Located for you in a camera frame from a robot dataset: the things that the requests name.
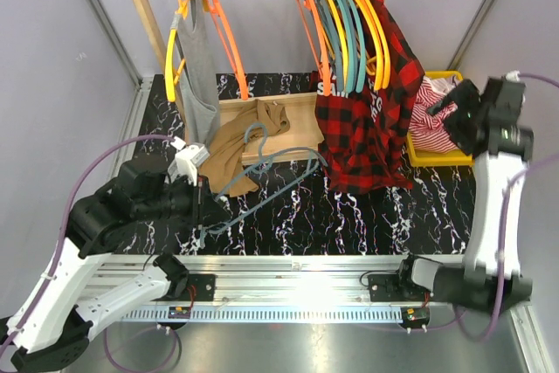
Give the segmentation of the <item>teal hanger with striped top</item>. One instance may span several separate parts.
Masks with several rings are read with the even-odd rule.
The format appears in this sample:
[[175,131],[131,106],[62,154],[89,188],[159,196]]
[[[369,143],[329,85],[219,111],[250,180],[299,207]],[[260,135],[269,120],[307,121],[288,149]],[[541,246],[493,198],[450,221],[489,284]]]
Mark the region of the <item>teal hanger with striped top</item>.
[[256,204],[252,208],[250,208],[248,211],[246,211],[245,213],[237,216],[233,220],[228,221],[228,222],[220,222],[219,224],[214,224],[211,227],[200,226],[198,228],[198,230],[199,230],[199,233],[200,233],[199,240],[200,240],[200,247],[201,248],[205,248],[205,240],[208,236],[219,236],[219,235],[221,235],[224,231],[228,230],[229,228],[231,228],[235,224],[239,223],[240,221],[242,221],[245,218],[247,218],[248,216],[252,215],[254,212],[258,211],[259,209],[261,209],[262,207],[264,207],[268,203],[272,202],[276,197],[283,195],[284,193],[288,192],[291,188],[294,188],[296,185],[300,184],[305,178],[307,178],[308,176],[311,176],[320,166],[328,166],[328,163],[326,162],[324,157],[317,150],[311,149],[311,148],[306,147],[306,146],[290,147],[290,148],[287,148],[287,149],[281,149],[280,151],[274,152],[270,155],[264,155],[263,154],[263,148],[266,145],[266,141],[267,141],[269,135],[268,135],[267,128],[263,123],[255,122],[245,131],[244,143],[247,144],[249,142],[250,135],[257,128],[261,128],[262,129],[262,134],[263,134],[262,137],[261,137],[259,147],[258,147],[258,158],[259,159],[255,163],[253,163],[250,166],[243,169],[238,175],[234,176],[220,190],[220,192],[216,196],[216,199],[218,201],[222,197],[224,197],[225,193],[228,192],[231,189],[232,186],[234,186],[236,183],[238,183],[243,176],[248,176],[251,173],[254,173],[254,174],[257,174],[257,175],[261,175],[263,173],[266,173],[273,166],[275,158],[283,157],[284,155],[288,155],[288,154],[294,153],[294,152],[308,153],[307,166],[306,166],[305,172],[302,175],[293,179],[292,182],[290,182],[289,184],[286,184],[282,189],[276,191],[273,195],[271,195],[268,198],[266,198],[265,200],[259,202],[258,204]]

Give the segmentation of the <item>red white striped tank top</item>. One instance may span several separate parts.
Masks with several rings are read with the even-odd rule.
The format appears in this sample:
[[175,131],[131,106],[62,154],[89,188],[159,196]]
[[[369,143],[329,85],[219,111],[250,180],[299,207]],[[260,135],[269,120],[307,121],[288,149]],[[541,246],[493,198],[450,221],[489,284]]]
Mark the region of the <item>red white striped tank top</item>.
[[444,127],[444,119],[453,113],[457,106],[451,103],[434,116],[429,115],[427,109],[442,100],[459,83],[460,80],[455,75],[438,79],[424,76],[409,126],[415,149],[434,153],[447,153],[457,149]]

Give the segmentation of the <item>tan tank top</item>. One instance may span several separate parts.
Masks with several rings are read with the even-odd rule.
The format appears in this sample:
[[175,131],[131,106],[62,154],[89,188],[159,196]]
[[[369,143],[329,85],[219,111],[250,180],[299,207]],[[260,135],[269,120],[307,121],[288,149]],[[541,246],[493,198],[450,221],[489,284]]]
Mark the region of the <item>tan tank top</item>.
[[290,128],[283,105],[261,100],[244,104],[237,116],[217,131],[210,145],[210,156],[199,169],[200,174],[208,178],[212,193],[225,190],[226,195],[239,197],[259,189],[248,176],[242,176],[228,187],[229,182],[244,169],[245,132],[256,122],[265,126],[269,136],[283,134]]

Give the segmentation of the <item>orange hanger with pink top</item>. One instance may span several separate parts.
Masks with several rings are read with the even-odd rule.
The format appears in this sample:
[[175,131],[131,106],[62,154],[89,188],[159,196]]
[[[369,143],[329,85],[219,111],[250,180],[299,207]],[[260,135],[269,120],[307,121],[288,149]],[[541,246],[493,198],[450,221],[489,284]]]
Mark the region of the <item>orange hanger with pink top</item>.
[[331,69],[328,62],[328,48],[315,0],[296,0],[301,21],[307,34],[308,43],[313,54],[322,82],[322,96],[331,94]]

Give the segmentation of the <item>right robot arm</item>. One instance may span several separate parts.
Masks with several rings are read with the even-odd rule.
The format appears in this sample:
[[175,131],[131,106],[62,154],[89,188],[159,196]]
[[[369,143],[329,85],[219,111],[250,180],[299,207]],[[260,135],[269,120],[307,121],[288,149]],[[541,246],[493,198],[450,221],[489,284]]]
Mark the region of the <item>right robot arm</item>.
[[424,292],[436,300],[487,314],[501,314],[529,300],[532,282],[521,275],[517,229],[523,181],[535,135],[519,123],[525,84],[490,78],[483,90],[464,79],[429,108],[455,110],[444,127],[455,145],[473,158],[476,182],[470,239],[459,266],[410,256],[400,264],[396,290],[405,300]]

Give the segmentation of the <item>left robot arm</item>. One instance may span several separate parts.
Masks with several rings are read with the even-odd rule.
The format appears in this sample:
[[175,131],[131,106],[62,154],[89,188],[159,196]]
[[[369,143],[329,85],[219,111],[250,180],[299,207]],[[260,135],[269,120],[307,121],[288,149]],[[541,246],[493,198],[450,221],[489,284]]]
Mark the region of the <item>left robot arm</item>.
[[189,270],[164,252],[132,280],[91,300],[80,299],[133,224],[177,219],[202,228],[230,218],[206,177],[171,181],[159,157],[141,155],[124,162],[115,178],[73,205],[47,284],[36,286],[17,314],[1,320],[2,345],[16,347],[11,358],[16,371],[62,370],[133,309],[151,300],[180,300],[187,293]]

